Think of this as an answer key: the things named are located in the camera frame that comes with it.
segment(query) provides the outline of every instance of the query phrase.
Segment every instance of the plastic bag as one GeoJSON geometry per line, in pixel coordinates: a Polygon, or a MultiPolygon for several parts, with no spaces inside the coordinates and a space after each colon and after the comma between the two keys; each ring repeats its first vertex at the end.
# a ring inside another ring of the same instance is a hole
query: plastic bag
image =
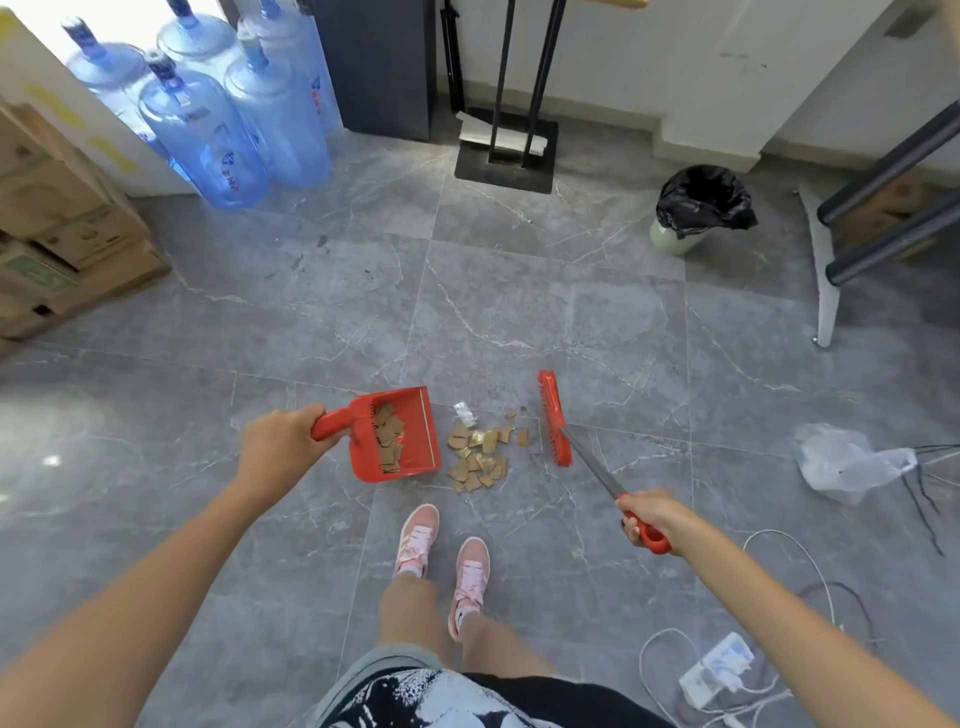
{"type": "Polygon", "coordinates": [[[910,448],[874,452],[862,432],[825,423],[801,425],[794,441],[807,484],[844,505],[858,505],[872,488],[917,467],[917,453],[910,448]]]}
{"type": "Polygon", "coordinates": [[[749,230],[756,225],[751,204],[747,188],[729,169],[697,164],[666,181],[657,220],[680,238],[710,228],[749,230]]]}

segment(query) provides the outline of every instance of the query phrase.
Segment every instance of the stand base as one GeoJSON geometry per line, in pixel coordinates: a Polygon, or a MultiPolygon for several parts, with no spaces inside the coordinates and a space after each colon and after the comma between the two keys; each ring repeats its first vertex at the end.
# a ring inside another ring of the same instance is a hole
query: stand base
{"type": "MultiPolygon", "coordinates": [[[[492,109],[468,109],[470,116],[493,123],[492,109]]],[[[499,126],[526,133],[527,117],[517,113],[500,112],[499,126]]],[[[493,153],[493,162],[488,162],[490,147],[461,140],[460,154],[453,176],[458,180],[495,184],[498,187],[524,189],[549,195],[553,192],[553,168],[557,157],[557,137],[560,125],[555,121],[537,122],[537,133],[546,137],[546,149],[542,157],[530,156],[526,167],[520,166],[520,152],[509,149],[497,149],[493,153]]]]}
{"type": "Polygon", "coordinates": [[[817,271],[817,293],[819,305],[817,310],[817,336],[814,341],[824,349],[833,339],[833,328],[837,321],[837,308],[840,307],[840,289],[827,280],[827,266],[833,262],[833,236],[830,228],[820,222],[817,209],[820,207],[820,198],[805,184],[801,184],[798,192],[804,203],[806,217],[810,224],[810,242],[813,245],[813,267],[817,271]]]}

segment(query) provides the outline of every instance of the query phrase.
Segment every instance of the hand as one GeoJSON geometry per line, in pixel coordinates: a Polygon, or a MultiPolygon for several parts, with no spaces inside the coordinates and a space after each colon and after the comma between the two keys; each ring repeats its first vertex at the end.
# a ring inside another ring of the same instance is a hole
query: hand
{"type": "MultiPolygon", "coordinates": [[[[641,521],[648,523],[666,536],[670,553],[683,555],[684,537],[688,527],[698,520],[689,508],[675,500],[667,491],[637,491],[620,497],[616,507],[623,512],[631,511],[641,521]]],[[[643,546],[636,519],[622,518],[620,527],[634,546],[643,546]]]]}
{"type": "Polygon", "coordinates": [[[344,436],[316,442],[310,428],[326,408],[319,402],[296,412],[275,409],[244,428],[240,465],[231,487],[252,498],[258,514],[275,506],[344,436]]]}

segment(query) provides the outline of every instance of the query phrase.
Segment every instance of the stacked cardboard boxes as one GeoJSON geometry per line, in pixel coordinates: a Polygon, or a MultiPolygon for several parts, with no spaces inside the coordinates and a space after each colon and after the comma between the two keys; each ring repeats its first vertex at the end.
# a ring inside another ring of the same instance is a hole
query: stacked cardboard boxes
{"type": "Polygon", "coordinates": [[[0,356],[167,263],[127,197],[30,107],[0,105],[0,356]]]}

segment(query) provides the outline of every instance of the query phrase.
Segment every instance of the yellow label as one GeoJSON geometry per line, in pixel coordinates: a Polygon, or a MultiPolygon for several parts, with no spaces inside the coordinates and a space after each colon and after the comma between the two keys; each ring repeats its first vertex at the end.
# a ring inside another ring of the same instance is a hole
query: yellow label
{"type": "Polygon", "coordinates": [[[103,136],[92,136],[87,142],[91,147],[96,147],[105,155],[113,160],[113,163],[120,168],[121,172],[139,172],[140,167],[136,162],[127,158],[123,152],[113,146],[113,142],[103,136]]]}
{"type": "Polygon", "coordinates": [[[0,8],[0,40],[16,31],[18,25],[20,21],[10,8],[0,8]]]}
{"type": "Polygon", "coordinates": [[[23,90],[37,103],[43,105],[54,113],[64,124],[71,127],[82,129],[86,126],[81,116],[66,105],[66,103],[53,91],[45,86],[36,84],[26,84],[23,90]]]}

